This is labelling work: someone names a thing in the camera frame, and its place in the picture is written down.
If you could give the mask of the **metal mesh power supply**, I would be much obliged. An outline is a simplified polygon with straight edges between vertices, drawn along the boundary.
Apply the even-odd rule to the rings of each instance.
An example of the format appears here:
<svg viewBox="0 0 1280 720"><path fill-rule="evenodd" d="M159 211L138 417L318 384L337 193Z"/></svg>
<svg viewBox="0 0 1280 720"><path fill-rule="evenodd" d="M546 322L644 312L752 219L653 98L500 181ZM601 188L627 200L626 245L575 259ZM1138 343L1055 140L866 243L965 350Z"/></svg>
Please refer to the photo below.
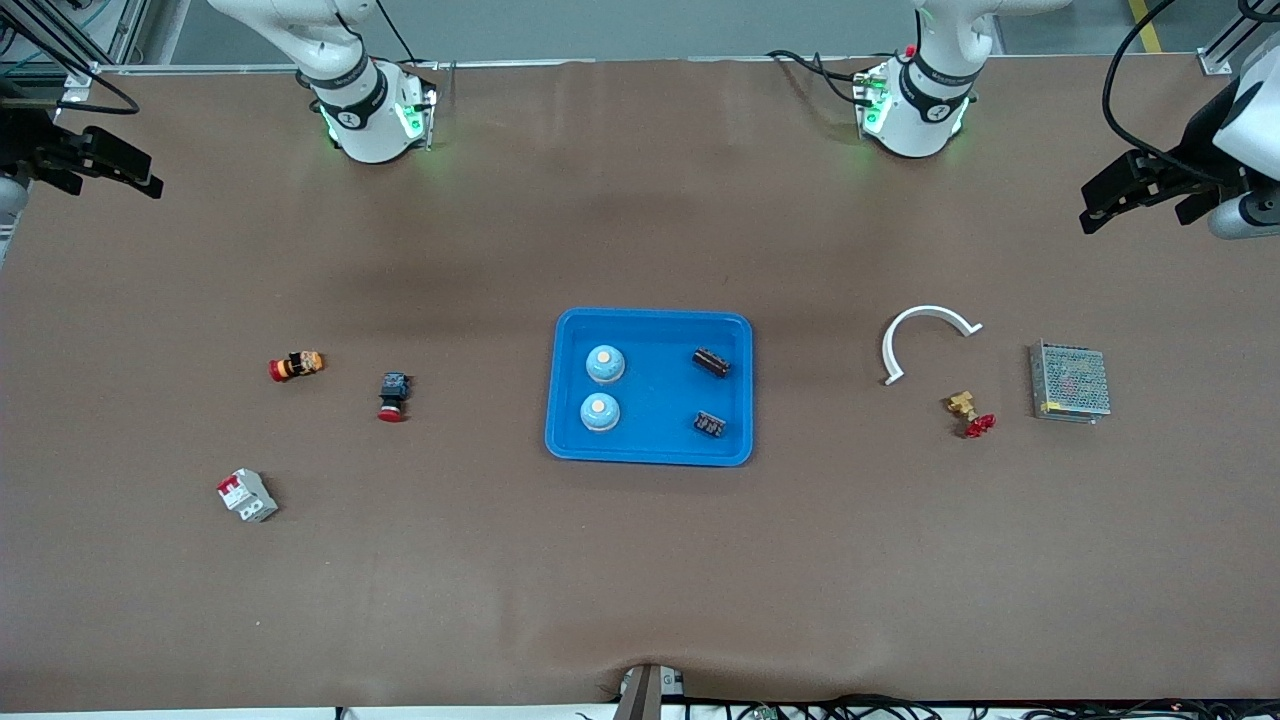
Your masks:
<svg viewBox="0 0 1280 720"><path fill-rule="evenodd" d="M1028 348L1037 418L1096 424L1112 411L1102 352L1043 340Z"/></svg>

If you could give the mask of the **white curved plastic clamp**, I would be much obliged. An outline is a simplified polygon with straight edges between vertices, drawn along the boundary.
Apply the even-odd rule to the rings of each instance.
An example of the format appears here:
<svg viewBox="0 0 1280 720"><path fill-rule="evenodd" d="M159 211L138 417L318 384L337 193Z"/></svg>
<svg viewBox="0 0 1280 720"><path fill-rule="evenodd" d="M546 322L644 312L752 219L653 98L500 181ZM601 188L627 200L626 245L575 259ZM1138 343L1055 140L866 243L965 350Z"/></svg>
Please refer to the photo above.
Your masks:
<svg viewBox="0 0 1280 720"><path fill-rule="evenodd" d="M950 307L943 307L940 305L916 305L906 307L893 316L879 338L879 356L882 366L884 369L883 386L888 387L899 382L905 377L905 370L902 369L895 346L895 337L900 327L915 318L933 318L945 322L951 325L961 337L970 337L984 329L984 325L979 322L970 322L960 313L954 311Z"/></svg>

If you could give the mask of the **brass valve red handwheel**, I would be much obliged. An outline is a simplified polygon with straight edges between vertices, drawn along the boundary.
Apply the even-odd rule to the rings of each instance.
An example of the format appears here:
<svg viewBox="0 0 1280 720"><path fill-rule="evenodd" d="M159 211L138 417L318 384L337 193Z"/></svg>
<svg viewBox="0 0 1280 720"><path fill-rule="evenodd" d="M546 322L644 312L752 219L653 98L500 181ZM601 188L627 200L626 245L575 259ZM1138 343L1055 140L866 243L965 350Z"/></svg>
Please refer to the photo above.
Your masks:
<svg viewBox="0 0 1280 720"><path fill-rule="evenodd" d="M975 439L989 432L996 425L995 414L979 413L974 405L974 397L969 391L952 395L946 400L951 414L963 420L963 437Z"/></svg>

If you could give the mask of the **orange emergency stop button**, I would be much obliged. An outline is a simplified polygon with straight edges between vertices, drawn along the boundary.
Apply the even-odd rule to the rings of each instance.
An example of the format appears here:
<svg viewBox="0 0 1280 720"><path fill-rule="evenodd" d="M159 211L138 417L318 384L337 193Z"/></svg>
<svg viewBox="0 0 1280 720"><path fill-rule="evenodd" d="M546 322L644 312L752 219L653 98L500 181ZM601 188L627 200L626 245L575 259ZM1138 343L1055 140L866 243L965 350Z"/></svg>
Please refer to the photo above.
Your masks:
<svg viewBox="0 0 1280 720"><path fill-rule="evenodd" d="M274 382L283 383L294 378L314 375L324 368L324 356L319 351L308 350L273 359L268 364L268 373Z"/></svg>

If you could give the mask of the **white circuit breaker red lever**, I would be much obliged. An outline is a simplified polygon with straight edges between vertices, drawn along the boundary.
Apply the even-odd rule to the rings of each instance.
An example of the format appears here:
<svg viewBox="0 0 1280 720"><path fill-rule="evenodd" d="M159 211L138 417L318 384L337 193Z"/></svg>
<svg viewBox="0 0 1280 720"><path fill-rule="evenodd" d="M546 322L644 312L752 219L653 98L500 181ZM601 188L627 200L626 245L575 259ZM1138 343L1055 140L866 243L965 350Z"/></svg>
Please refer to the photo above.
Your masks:
<svg viewBox="0 0 1280 720"><path fill-rule="evenodd" d="M266 521L279 509L262 477L248 468L237 469L218 483L216 492L227 510L242 521Z"/></svg>

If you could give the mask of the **blue plastic tray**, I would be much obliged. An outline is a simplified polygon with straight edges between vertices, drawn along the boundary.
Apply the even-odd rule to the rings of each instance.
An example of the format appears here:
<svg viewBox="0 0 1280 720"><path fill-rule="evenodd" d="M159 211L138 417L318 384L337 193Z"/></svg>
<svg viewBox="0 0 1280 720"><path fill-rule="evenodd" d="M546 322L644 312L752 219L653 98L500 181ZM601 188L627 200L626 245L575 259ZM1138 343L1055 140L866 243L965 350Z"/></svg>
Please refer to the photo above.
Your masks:
<svg viewBox="0 0 1280 720"><path fill-rule="evenodd" d="M626 359L620 380L594 383L585 359L598 345ZM724 379L696 366L699 347L732 365ZM621 420L604 433L579 418L591 393L617 398ZM727 421L719 438L692 427L698 411ZM544 445L572 461L737 468L755 448L754 331L737 313L639 307L572 307L556 323Z"/></svg>

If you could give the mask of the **brown table mat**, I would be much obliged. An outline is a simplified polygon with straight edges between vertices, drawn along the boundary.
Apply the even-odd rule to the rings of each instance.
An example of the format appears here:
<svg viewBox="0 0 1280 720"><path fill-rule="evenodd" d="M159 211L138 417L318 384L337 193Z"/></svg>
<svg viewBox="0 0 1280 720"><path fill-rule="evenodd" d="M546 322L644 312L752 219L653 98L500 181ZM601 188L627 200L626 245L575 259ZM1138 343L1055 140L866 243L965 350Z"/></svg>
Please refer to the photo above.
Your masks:
<svg viewBox="0 0 1280 720"><path fill-rule="evenodd" d="M0 270L0 711L589 703L644 662L741 700L1280 697L1280 240L1170 205L1083 234L1103 72L993 61L904 161L769 61L461 69L384 167L291 76L122 78L163 197L38 187ZM905 322L883 386L927 304L984 329ZM745 316L751 457L553 456L572 307ZM1108 416L1034 415L1042 340L1102 352ZM218 496L241 468L266 521Z"/></svg>

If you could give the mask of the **aluminium frame profile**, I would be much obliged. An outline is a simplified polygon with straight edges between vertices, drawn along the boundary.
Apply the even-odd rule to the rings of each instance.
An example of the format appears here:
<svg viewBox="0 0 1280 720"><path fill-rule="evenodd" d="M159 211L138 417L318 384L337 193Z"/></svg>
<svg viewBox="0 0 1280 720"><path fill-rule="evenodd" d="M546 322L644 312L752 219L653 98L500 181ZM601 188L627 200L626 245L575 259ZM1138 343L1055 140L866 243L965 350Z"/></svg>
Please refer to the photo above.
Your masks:
<svg viewBox="0 0 1280 720"><path fill-rule="evenodd" d="M92 99L92 73L119 67L134 46L151 0L0 0L0 79L37 96Z"/></svg>
<svg viewBox="0 0 1280 720"><path fill-rule="evenodd" d="M1247 61L1280 33L1280 0L1234 0L1235 15L1196 51L1204 76L1243 72Z"/></svg>

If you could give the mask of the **grey metal mount bracket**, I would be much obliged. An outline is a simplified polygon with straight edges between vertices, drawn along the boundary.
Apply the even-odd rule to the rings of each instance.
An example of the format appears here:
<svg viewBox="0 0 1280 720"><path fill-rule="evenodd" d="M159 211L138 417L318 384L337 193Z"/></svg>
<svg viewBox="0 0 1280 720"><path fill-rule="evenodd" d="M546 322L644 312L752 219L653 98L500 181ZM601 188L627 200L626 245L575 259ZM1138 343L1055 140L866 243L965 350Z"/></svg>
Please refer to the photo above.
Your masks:
<svg viewBox="0 0 1280 720"><path fill-rule="evenodd" d="M612 720L669 720L667 706L684 706L684 673L659 664L631 667L620 684Z"/></svg>

